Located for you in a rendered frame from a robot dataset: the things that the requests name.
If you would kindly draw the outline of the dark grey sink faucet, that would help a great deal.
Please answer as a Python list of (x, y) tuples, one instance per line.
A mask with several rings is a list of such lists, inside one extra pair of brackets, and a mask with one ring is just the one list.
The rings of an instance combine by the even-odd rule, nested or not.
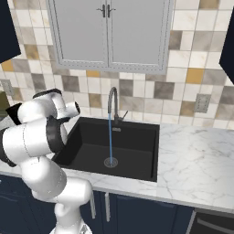
[(122, 118), (118, 115), (118, 95), (117, 95), (117, 89), (115, 87), (112, 87), (109, 93), (108, 98), (108, 113), (112, 113), (112, 103), (114, 103), (114, 122), (118, 123), (118, 121), (121, 121)]

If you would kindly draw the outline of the blue water stream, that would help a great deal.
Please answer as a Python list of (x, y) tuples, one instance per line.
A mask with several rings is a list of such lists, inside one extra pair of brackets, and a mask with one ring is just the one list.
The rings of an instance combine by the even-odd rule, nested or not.
[(110, 158), (112, 158), (112, 114), (108, 112)]

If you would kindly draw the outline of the black sink basin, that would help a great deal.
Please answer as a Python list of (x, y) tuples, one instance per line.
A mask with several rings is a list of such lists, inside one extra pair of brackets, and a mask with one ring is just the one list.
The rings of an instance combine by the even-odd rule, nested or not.
[(66, 169), (155, 182), (159, 132), (157, 124), (112, 122), (112, 158), (118, 165), (108, 168), (104, 165), (110, 157), (108, 120), (80, 117), (52, 160)]

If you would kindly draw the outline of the grey sink drain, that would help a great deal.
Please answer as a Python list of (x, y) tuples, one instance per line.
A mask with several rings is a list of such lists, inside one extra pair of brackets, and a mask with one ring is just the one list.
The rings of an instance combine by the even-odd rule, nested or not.
[(114, 168), (118, 165), (118, 160), (116, 158), (106, 158), (104, 160), (104, 165), (108, 168)]

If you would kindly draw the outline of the navy base cupboard door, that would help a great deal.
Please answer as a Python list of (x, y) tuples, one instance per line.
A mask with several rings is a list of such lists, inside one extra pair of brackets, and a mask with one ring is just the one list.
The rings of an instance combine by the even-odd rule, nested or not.
[(49, 234), (54, 204), (34, 199), (21, 178), (0, 174), (0, 234)]
[(84, 222), (90, 227), (92, 234), (103, 234), (101, 198), (99, 191), (93, 191), (96, 216), (91, 215), (90, 202), (80, 207), (80, 214)]
[(106, 221), (101, 192), (104, 234), (186, 234), (192, 207), (109, 193), (111, 220)]

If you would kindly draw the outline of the olive green object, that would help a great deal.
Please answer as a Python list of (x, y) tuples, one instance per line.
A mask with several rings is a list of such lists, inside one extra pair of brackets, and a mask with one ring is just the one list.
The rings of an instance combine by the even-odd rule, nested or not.
[(6, 109), (10, 107), (8, 99), (4, 91), (0, 91), (0, 120), (7, 116)]

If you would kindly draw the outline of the black dishwasher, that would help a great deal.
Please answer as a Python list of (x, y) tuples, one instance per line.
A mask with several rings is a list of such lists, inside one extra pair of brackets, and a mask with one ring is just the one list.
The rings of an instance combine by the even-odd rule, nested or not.
[(186, 234), (234, 234), (234, 214), (195, 208)]

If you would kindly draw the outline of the grey wall socket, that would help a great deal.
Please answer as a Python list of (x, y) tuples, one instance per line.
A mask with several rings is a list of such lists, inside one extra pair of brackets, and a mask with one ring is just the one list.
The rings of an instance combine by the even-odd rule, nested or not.
[(195, 102), (194, 112), (206, 113), (210, 103), (210, 94), (198, 94)]

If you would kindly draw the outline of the navy wall cupboard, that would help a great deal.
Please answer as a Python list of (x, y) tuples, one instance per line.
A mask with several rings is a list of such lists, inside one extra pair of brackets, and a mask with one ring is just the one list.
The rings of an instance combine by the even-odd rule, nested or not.
[(21, 54), (7, 0), (0, 0), (0, 64)]
[(229, 20), (229, 27), (221, 51), (219, 65), (234, 85), (234, 7)]

